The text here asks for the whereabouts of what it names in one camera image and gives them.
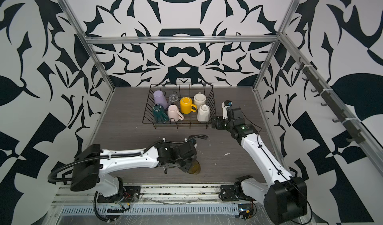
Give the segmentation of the olive green glass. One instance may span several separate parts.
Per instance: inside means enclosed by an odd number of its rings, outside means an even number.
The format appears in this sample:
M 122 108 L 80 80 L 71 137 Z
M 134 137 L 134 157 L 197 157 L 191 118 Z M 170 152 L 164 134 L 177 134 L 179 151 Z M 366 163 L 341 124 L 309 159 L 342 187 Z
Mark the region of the olive green glass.
M 200 171 L 201 171 L 201 167 L 200 167 L 199 162 L 197 160 L 194 160 L 191 163 L 187 173 L 189 173 L 189 174 L 198 174 Z

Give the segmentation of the dark green mug white inside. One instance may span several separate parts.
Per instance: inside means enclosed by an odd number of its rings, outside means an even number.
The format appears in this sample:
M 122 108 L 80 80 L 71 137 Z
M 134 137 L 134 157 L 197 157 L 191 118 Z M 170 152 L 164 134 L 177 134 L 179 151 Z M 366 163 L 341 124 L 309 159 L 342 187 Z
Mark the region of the dark green mug white inside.
M 165 112 L 165 109 L 162 105 L 160 104 L 155 104 L 152 108 L 152 113 L 154 116 L 154 121 L 156 123 L 162 122 L 165 123 L 169 121 L 169 117 L 167 113 Z

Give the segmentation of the cream white mug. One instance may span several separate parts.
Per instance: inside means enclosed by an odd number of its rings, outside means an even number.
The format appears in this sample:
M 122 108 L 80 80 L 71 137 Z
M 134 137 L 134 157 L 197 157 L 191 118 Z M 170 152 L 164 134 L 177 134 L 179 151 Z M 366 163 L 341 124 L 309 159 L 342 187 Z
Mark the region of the cream white mug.
M 203 104 L 199 107 L 197 113 L 197 120 L 201 123 L 206 123 L 210 119 L 210 107 L 206 104 Z

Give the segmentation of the cream mug pink handle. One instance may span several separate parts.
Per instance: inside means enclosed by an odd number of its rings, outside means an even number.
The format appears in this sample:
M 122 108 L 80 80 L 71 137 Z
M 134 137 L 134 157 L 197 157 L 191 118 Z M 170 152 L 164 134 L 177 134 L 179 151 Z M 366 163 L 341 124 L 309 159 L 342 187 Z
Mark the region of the cream mug pink handle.
M 175 105 L 168 107 L 168 117 L 170 122 L 178 122 L 184 120 L 184 116 L 180 113 L 179 109 Z

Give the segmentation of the clear glass tumbler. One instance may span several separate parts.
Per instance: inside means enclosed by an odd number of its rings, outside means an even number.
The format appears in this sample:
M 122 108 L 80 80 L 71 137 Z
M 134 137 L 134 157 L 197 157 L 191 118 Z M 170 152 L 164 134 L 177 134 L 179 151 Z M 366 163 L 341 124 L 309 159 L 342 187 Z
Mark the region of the clear glass tumbler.
M 177 94 L 169 95 L 168 103 L 169 103 L 169 106 L 175 105 L 175 106 L 179 107 L 180 106 L 179 96 Z

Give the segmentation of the lavender plastic cup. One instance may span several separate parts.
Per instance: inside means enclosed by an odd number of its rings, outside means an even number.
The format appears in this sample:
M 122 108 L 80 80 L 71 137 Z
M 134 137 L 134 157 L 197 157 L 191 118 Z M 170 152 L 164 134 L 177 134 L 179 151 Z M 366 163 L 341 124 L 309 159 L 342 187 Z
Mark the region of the lavender plastic cup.
M 157 90 L 153 93 L 155 104 L 161 105 L 164 109 L 167 109 L 169 104 L 163 91 Z

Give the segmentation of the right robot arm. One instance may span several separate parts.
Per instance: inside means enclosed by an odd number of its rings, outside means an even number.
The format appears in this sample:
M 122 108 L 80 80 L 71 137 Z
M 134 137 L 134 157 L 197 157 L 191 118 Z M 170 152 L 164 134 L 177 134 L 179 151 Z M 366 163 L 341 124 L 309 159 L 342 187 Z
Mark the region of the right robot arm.
M 233 108 L 230 100 L 224 101 L 222 115 L 211 120 L 211 127 L 230 132 L 259 168 L 266 181 L 264 184 L 252 177 L 241 177 L 237 183 L 243 195 L 264 206 L 274 224 L 295 222 L 307 215 L 310 206 L 306 183 L 301 177 L 293 177 L 277 161 L 241 108 Z

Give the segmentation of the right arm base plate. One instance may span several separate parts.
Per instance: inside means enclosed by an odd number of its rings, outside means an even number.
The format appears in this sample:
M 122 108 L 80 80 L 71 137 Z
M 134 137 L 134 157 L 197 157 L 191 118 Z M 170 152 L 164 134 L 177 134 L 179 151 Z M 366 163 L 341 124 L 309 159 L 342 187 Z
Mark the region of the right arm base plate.
M 221 185 L 218 197 L 224 202 L 249 200 L 249 198 L 244 195 L 242 189 L 237 185 Z

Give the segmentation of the yellow mug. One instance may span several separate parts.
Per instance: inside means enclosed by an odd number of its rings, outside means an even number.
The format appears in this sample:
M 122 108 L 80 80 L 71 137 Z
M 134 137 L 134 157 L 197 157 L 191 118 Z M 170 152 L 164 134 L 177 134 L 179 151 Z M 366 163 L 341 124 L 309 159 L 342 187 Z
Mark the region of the yellow mug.
M 190 97 L 183 97 L 180 100 L 181 113 L 182 114 L 190 114 L 192 112 L 197 111 L 197 106 L 193 104 L 192 99 Z

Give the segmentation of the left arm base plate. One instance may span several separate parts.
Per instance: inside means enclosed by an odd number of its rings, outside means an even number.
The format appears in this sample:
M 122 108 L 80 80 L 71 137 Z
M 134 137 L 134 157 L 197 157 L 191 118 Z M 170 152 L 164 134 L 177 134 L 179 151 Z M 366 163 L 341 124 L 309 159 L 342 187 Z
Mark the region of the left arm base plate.
M 124 188 L 120 189 L 116 195 L 113 195 L 111 197 L 104 197 L 103 195 L 99 194 L 97 202 L 114 203 L 119 201 L 121 203 L 130 203 L 140 198 L 140 192 L 140 186 L 124 186 Z

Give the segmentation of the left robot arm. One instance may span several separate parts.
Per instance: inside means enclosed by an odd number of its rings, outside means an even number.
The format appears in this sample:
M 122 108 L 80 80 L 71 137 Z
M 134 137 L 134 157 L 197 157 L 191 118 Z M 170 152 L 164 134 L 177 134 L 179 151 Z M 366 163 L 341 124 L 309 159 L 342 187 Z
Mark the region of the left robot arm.
M 145 149 L 118 151 L 102 150 L 99 144 L 93 144 L 75 157 L 75 162 L 85 159 L 92 161 L 73 166 L 70 190 L 82 192 L 96 188 L 106 198 L 120 195 L 123 190 L 122 179 L 112 177 L 111 173 L 127 169 L 179 168 L 185 173 L 198 174 L 200 164 L 196 158 L 195 145 L 195 139 L 183 144 L 160 141 Z

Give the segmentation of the white mug red inside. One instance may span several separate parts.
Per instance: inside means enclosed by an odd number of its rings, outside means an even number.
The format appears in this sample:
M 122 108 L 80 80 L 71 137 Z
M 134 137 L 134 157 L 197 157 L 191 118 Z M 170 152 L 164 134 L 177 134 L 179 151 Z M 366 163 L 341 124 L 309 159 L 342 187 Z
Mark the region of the white mug red inside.
M 199 109 L 202 105 L 206 103 L 206 96 L 199 92 L 194 95 L 193 97 L 193 104 Z

